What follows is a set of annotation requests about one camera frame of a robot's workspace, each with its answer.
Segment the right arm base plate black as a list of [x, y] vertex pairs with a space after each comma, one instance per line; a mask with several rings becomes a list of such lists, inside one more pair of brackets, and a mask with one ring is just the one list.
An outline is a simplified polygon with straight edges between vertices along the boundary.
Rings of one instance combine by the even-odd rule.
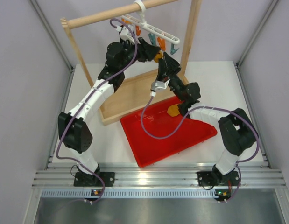
[[234, 187], [240, 181], [240, 176], [237, 171], [232, 171], [227, 175], [221, 175], [213, 171], [197, 172], [198, 185], [205, 189], [212, 189], [214, 187]]

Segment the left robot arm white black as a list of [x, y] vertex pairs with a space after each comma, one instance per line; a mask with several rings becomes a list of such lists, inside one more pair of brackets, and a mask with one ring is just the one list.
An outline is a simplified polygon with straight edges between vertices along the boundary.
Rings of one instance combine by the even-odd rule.
[[112, 42], [107, 46], [106, 62], [94, 86], [69, 112], [58, 115], [59, 145], [65, 145], [73, 154], [78, 170], [89, 185], [100, 181], [100, 167], [89, 151], [93, 136], [88, 122], [102, 104], [112, 96], [125, 79], [124, 71], [135, 62], [150, 62], [161, 48], [139, 37], [137, 41]]

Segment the white plastic sock hanger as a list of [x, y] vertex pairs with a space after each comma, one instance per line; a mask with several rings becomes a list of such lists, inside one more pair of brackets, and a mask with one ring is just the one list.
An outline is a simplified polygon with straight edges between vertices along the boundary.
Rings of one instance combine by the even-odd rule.
[[146, 7], [141, 0], [135, 0], [134, 3], [137, 4], [141, 9], [139, 12], [136, 12], [139, 16], [139, 19], [137, 19], [137, 18], [135, 18], [129, 14], [120, 16], [121, 19], [129, 21], [128, 24], [134, 25], [135, 31], [137, 29], [140, 29], [141, 31], [145, 30], [148, 33], [155, 34], [156, 43], [157, 43], [158, 37], [160, 37], [160, 38], [164, 39], [166, 42], [169, 42], [169, 43], [174, 44], [174, 45], [178, 45], [180, 43], [180, 39], [178, 37], [147, 23], [147, 21], [145, 19]]

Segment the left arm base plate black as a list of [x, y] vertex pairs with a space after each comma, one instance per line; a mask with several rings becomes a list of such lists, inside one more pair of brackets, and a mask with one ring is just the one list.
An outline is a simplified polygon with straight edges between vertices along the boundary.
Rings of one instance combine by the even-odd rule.
[[[113, 187], [115, 181], [114, 172], [100, 172], [99, 177], [105, 183], [106, 187]], [[94, 175], [83, 172], [75, 173], [74, 187], [102, 187], [102, 182]]]

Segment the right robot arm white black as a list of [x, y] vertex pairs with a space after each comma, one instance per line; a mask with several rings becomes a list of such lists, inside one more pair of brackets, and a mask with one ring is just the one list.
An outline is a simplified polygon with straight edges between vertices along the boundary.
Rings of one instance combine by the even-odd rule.
[[199, 99], [200, 87], [197, 82], [184, 84], [178, 77], [180, 64], [166, 52], [158, 52], [154, 57], [158, 63], [158, 73], [151, 84], [151, 95], [169, 88], [179, 99], [179, 103], [171, 110], [171, 115], [182, 115], [188, 119], [201, 121], [215, 127], [221, 134], [225, 147], [219, 161], [213, 166], [212, 181], [224, 185], [231, 178], [236, 163], [242, 153], [250, 148], [257, 138], [257, 132], [249, 117], [241, 108], [228, 112], [223, 116], [222, 110], [207, 108]]

